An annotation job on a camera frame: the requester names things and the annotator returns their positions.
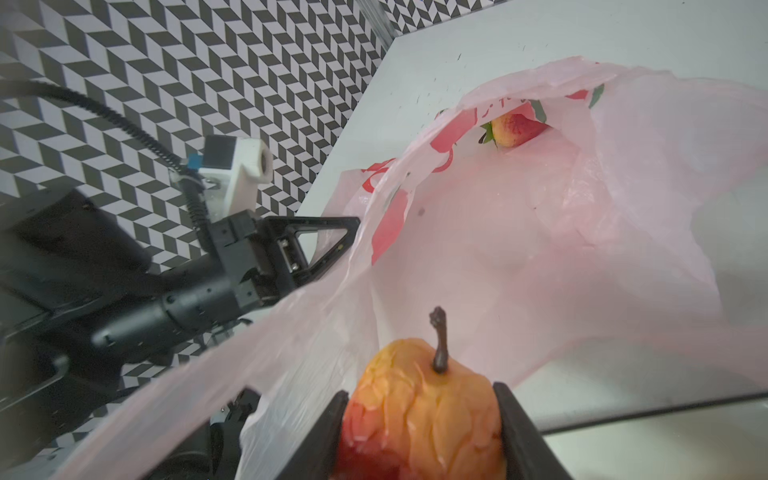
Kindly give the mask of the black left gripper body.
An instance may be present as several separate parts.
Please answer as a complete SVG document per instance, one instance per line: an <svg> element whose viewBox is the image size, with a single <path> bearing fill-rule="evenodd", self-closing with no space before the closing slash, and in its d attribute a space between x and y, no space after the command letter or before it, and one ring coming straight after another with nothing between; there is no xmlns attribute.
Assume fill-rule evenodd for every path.
<svg viewBox="0 0 768 480"><path fill-rule="evenodd" d="M210 236L238 300L281 300L300 288L294 220L241 211L214 222Z"/></svg>

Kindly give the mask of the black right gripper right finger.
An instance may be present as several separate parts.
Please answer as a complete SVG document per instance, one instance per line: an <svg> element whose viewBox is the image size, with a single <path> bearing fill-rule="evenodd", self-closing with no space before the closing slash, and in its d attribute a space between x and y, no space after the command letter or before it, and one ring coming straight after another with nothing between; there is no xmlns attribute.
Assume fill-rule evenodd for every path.
<svg viewBox="0 0 768 480"><path fill-rule="evenodd" d="M572 480L511 389L494 382L507 480Z"/></svg>

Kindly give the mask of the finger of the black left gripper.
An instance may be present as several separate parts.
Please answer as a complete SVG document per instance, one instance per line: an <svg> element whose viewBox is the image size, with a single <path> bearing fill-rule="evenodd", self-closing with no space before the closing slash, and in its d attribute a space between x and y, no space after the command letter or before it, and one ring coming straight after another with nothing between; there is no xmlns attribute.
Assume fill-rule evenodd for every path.
<svg viewBox="0 0 768 480"><path fill-rule="evenodd" d="M357 217L268 217L260 221L277 285L320 278L354 243Z"/></svg>

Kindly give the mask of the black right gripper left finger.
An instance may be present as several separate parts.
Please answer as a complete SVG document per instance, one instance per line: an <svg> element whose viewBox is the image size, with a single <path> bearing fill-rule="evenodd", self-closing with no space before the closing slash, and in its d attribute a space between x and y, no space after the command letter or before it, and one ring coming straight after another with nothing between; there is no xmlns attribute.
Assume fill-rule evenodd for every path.
<svg viewBox="0 0 768 480"><path fill-rule="evenodd" d="M328 480L336 465L342 420L349 393L338 391L288 460L277 480Z"/></svg>

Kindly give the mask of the red yellow fake pear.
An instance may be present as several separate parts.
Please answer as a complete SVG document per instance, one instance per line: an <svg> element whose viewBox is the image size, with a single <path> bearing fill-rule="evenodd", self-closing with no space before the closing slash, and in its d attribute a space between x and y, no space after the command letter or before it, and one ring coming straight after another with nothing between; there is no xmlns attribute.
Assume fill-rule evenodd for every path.
<svg viewBox="0 0 768 480"><path fill-rule="evenodd" d="M435 347L396 340L367 365L342 419L334 478L505 478L492 384L450 358L446 312L429 319Z"/></svg>

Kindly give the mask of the pink translucent plastic bag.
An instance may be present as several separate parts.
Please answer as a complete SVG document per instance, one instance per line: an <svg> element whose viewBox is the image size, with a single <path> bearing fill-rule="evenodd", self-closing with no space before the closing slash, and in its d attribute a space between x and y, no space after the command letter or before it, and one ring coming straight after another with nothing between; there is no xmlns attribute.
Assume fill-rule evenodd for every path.
<svg viewBox="0 0 768 480"><path fill-rule="evenodd" d="M506 113L548 129L479 144ZM704 207L767 165L767 94L734 82L570 58L488 82L398 158L344 172L327 214L357 217L320 280L189 364L141 388L58 470L137 479L244 388L261 404L241 435L241 479L271 479L340 390L409 338L516 386L574 348L615 349L673 374L660 400L767 386L767 324L728 313Z"/></svg>

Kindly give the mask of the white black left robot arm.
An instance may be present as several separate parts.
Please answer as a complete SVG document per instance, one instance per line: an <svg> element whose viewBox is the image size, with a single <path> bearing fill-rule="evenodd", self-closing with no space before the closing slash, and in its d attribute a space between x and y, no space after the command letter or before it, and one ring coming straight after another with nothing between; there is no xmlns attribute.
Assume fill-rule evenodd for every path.
<svg viewBox="0 0 768 480"><path fill-rule="evenodd" d="M350 249L354 217L209 217L199 172L139 126L74 90L5 80L3 99L59 100L105 119L177 176L204 253L154 274L150 255L79 190L1 208L1 467L29 462L127 396L127 364L171 362L181 343L244 323L320 278Z"/></svg>

